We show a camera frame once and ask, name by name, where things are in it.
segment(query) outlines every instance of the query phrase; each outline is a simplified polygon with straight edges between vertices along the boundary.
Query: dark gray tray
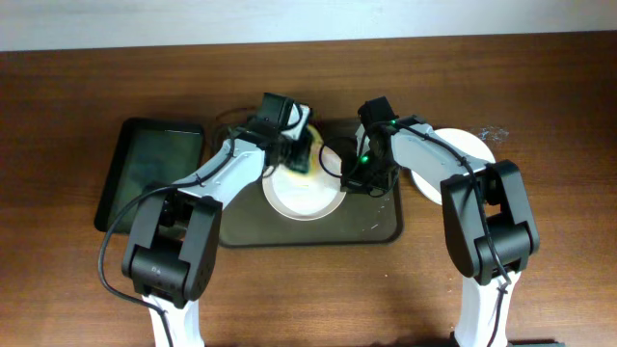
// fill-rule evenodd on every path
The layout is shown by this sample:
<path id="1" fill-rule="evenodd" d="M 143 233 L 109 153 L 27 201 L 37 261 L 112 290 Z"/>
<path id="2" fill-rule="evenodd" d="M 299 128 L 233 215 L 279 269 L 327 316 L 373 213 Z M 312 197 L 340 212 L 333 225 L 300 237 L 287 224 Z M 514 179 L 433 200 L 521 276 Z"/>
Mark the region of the dark gray tray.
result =
<path id="1" fill-rule="evenodd" d="M 317 123 L 324 139 L 353 136 L 355 120 Z M 330 215 L 300 222 L 277 212 L 260 182 L 243 189 L 223 211 L 220 244 L 227 248 L 389 243 L 403 231 L 398 183 L 382 198 L 347 194 Z"/>

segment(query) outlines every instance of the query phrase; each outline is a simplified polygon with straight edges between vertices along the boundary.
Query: white plate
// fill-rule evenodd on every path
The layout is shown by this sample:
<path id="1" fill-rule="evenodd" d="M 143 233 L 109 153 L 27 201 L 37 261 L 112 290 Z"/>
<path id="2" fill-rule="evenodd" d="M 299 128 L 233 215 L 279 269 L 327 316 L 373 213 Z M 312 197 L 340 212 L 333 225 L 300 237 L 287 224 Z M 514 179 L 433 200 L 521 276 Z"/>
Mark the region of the white plate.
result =
<path id="1" fill-rule="evenodd" d="M 435 130 L 435 133 L 464 153 L 495 163 L 495 157 L 491 153 L 489 147 L 475 135 L 465 130 L 450 128 Z M 414 179 L 417 189 L 419 189 L 426 198 L 436 204 L 442 204 L 442 194 L 437 189 L 433 188 L 433 186 L 415 172 L 412 172 L 412 178 Z"/>
<path id="2" fill-rule="evenodd" d="M 340 174 L 340 158 L 325 147 L 324 165 Z M 274 209 L 297 221 L 312 221 L 332 213 L 343 202 L 340 180 L 325 173 L 319 164 L 308 175 L 294 173 L 283 165 L 262 180 L 263 193 Z"/>

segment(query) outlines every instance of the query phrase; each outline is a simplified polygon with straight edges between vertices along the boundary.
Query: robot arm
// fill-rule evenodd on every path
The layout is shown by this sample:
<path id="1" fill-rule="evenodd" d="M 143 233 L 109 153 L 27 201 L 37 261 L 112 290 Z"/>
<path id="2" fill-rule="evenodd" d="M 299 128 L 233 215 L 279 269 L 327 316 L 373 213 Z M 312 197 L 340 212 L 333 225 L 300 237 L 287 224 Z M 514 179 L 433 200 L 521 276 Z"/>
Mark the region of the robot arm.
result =
<path id="1" fill-rule="evenodd" d="M 214 269 L 223 209 L 265 167 L 309 150 L 300 140 L 310 116 L 308 106 L 267 93 L 255 118 L 196 172 L 174 182 L 181 188 L 139 204 L 122 272 L 145 302 L 166 312 L 174 346 L 203 346 L 198 299 Z M 186 225 L 183 240 L 162 232 L 178 224 Z M 151 309 L 150 316 L 156 346 L 169 346 L 159 314 Z"/>
<path id="2" fill-rule="evenodd" d="M 419 118 L 397 120 L 388 101 L 378 98 L 359 110 L 362 126 L 356 134 L 363 140 L 361 155 L 373 160 L 342 179 L 358 186 L 368 176 L 389 173 L 395 165 L 417 172 L 442 193 L 443 225 L 450 258 L 463 278 L 461 316 L 454 336 L 461 347 L 506 346 L 505 322 L 514 284 L 537 252 L 539 238 L 519 169 L 510 161 L 490 164 L 453 149 L 465 158 L 469 169 L 454 154 L 440 146 L 445 143 L 433 128 Z M 500 213 L 487 218 L 495 251 L 511 283 L 496 270 L 489 249 L 469 171 L 474 172 L 481 198 L 500 205 Z M 371 188 L 385 189 L 376 184 Z"/>

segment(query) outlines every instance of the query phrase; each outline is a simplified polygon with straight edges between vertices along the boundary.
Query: wooden table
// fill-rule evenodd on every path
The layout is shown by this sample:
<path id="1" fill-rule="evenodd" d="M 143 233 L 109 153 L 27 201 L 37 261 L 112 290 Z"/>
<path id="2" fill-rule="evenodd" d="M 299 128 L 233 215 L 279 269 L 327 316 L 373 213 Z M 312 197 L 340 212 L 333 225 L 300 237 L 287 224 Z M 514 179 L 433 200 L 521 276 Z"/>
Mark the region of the wooden table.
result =
<path id="1" fill-rule="evenodd" d="M 148 313 L 96 275 L 94 212 L 129 117 L 197 120 L 261 93 L 318 118 L 386 95 L 517 163 L 542 240 L 514 340 L 617 343 L 617 33 L 95 49 L 0 55 L 2 345 L 151 346 Z M 395 345 L 448 337 L 461 280 L 441 209 L 402 177 L 387 247 L 220 249 L 201 333 L 221 345 Z M 108 252 L 123 290 L 124 237 Z"/>

